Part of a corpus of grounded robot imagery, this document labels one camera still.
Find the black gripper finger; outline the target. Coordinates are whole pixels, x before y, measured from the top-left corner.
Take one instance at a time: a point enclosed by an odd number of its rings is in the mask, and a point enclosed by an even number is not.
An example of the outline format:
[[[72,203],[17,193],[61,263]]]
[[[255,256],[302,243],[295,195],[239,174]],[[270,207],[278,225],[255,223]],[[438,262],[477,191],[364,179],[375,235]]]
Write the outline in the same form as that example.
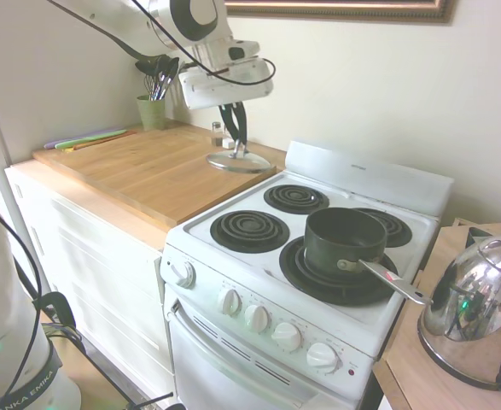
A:
[[[236,118],[236,140],[246,145],[248,143],[248,120],[242,102],[235,102],[232,109]]]
[[[224,122],[225,128],[234,141],[238,140],[238,128],[234,120],[234,106],[230,104],[219,105],[218,110]]]

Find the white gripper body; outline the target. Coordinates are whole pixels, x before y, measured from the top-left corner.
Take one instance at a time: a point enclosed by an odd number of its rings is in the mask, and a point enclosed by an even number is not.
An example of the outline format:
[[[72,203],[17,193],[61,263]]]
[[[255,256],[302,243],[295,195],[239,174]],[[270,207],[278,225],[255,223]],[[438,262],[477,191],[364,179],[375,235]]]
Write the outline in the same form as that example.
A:
[[[258,82],[270,76],[264,59],[253,57],[228,67],[219,76],[236,82]],[[188,68],[178,75],[184,100],[189,109],[213,108],[229,103],[267,97],[274,89],[271,79],[259,85],[235,85],[206,74],[198,67]]]

